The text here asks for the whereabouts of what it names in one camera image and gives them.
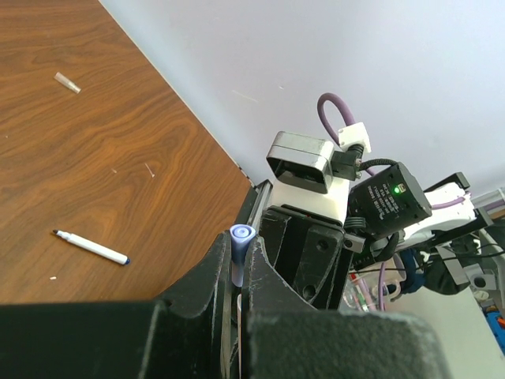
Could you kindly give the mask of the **light purple pen cap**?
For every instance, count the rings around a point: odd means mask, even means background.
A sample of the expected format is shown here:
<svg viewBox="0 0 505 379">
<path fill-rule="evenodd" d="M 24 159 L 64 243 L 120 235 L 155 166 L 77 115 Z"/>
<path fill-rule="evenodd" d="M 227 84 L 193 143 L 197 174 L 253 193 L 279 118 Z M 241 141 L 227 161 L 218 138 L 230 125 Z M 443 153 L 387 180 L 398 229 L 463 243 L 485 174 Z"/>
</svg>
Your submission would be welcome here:
<svg viewBox="0 0 505 379">
<path fill-rule="evenodd" d="M 230 228 L 232 283 L 242 287 L 244 280 L 245 256 L 249 243 L 256 237 L 256 230 L 246 224 L 235 224 Z"/>
</svg>

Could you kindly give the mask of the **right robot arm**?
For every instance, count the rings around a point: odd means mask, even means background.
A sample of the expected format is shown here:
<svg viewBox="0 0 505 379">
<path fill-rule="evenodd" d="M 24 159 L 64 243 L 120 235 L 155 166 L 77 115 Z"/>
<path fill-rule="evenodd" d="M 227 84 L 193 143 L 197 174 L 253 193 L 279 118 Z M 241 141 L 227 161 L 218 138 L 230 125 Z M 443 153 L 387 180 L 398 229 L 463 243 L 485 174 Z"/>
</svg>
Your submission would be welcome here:
<svg viewBox="0 0 505 379">
<path fill-rule="evenodd" d="M 422 189 L 403 163 L 382 159 L 379 165 L 379 173 L 355 186 L 361 169 L 354 165 L 274 166 L 260 236 L 270 264 L 316 308 L 339 305 L 351 272 L 492 224 L 488 211 L 471 201 L 463 174 Z"/>
</svg>

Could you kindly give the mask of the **white purple-tip marker pen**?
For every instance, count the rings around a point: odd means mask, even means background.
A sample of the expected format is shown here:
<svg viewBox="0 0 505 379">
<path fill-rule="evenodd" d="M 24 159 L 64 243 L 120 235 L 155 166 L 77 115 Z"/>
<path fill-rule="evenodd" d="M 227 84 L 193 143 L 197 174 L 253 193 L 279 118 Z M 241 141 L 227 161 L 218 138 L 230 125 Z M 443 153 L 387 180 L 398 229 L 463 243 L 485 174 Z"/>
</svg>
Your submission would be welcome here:
<svg viewBox="0 0 505 379">
<path fill-rule="evenodd" d="M 242 347 L 241 347 L 241 320 L 242 320 L 242 296 L 239 294 L 237 296 L 237 325 L 238 325 L 238 377 L 242 378 L 241 368 L 242 368 Z"/>
</svg>

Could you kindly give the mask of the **thin white blue-end pen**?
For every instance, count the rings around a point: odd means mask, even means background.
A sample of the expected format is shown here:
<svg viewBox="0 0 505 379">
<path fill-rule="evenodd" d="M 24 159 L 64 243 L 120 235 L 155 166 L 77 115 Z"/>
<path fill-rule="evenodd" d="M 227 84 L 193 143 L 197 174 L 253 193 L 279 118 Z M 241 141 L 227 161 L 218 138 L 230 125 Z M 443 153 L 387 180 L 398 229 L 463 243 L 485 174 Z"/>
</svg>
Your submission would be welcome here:
<svg viewBox="0 0 505 379">
<path fill-rule="evenodd" d="M 53 234 L 60 239 L 75 245 L 81 249 L 84 249 L 88 252 L 94 253 L 98 256 L 104 257 L 110 261 L 113 261 L 120 265 L 128 265 L 130 263 L 130 259 L 122 253 L 114 251 L 110 248 L 102 246 L 96 242 L 90 241 L 86 238 L 83 238 L 79 235 L 75 235 L 73 233 L 69 233 L 67 231 L 53 230 Z"/>
</svg>

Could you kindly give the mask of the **clear pen cap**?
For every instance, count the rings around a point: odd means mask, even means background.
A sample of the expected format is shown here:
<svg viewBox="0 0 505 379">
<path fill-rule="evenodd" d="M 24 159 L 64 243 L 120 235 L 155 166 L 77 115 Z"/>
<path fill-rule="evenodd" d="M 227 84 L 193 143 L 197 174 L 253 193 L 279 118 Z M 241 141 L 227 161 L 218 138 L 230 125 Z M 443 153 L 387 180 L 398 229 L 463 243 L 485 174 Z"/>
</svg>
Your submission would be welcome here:
<svg viewBox="0 0 505 379">
<path fill-rule="evenodd" d="M 79 94 L 81 92 L 81 87 L 79 87 L 76 83 L 74 83 L 73 81 L 71 81 L 67 76 L 63 75 L 60 72 L 57 72 L 54 75 L 54 79 L 58 83 L 62 84 L 67 89 L 69 89 L 70 91 L 72 91 L 72 92 L 74 92 L 76 94 Z"/>
</svg>

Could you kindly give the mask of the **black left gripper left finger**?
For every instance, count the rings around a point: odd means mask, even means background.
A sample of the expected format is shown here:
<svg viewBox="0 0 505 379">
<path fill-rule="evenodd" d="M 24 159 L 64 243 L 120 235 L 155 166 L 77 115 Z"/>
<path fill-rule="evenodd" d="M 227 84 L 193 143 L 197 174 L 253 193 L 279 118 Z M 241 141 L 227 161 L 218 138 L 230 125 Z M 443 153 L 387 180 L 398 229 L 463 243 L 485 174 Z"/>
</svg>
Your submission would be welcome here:
<svg viewBox="0 0 505 379">
<path fill-rule="evenodd" d="M 148 301 L 5 305 L 4 378 L 228 378 L 231 240 Z"/>
</svg>

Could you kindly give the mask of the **black table edge rail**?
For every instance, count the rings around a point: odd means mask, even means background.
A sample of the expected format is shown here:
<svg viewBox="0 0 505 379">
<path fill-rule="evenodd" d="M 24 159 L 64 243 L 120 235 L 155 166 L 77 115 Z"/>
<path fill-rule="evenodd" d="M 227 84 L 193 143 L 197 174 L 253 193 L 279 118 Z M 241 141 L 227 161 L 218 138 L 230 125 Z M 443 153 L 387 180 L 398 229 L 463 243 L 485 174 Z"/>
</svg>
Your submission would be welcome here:
<svg viewBox="0 0 505 379">
<path fill-rule="evenodd" d="M 261 217 L 267 207 L 273 184 L 269 180 L 249 188 L 245 199 L 238 211 L 234 224 L 249 225 L 256 231 L 259 230 Z"/>
</svg>

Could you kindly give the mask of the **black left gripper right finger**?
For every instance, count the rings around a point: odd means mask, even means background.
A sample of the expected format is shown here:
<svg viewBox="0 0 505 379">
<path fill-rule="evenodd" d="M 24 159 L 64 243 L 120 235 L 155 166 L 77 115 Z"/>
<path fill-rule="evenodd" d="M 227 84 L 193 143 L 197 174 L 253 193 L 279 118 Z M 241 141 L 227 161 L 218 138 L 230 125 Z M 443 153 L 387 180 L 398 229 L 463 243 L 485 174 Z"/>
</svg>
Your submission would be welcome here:
<svg viewBox="0 0 505 379">
<path fill-rule="evenodd" d="M 272 268 L 264 240 L 245 257 L 243 378 L 450 378 L 431 326 L 409 314 L 316 310 Z"/>
</svg>

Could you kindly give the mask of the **clear cup with pens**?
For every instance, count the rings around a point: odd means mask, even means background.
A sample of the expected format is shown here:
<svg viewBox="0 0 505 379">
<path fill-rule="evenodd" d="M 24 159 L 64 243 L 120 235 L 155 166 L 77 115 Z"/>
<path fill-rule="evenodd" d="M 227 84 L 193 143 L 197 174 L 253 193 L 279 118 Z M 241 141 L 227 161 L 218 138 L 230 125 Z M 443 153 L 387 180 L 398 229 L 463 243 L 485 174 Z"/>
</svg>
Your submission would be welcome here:
<svg viewBox="0 0 505 379">
<path fill-rule="evenodd" d="M 351 273 L 348 275 L 342 299 L 352 310 L 384 311 L 396 289 L 395 282 L 384 280 L 380 299 L 378 272 Z"/>
</svg>

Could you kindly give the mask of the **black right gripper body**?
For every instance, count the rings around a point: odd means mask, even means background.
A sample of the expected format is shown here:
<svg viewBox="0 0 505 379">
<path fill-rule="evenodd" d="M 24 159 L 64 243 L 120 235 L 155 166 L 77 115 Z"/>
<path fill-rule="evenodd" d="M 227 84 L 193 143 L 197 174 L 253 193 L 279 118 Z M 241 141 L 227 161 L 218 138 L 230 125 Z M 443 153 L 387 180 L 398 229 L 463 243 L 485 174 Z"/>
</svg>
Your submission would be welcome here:
<svg viewBox="0 0 505 379">
<path fill-rule="evenodd" d="M 260 221 L 269 263 L 318 310 L 342 302 L 353 257 L 342 222 L 289 206 L 268 207 Z"/>
</svg>

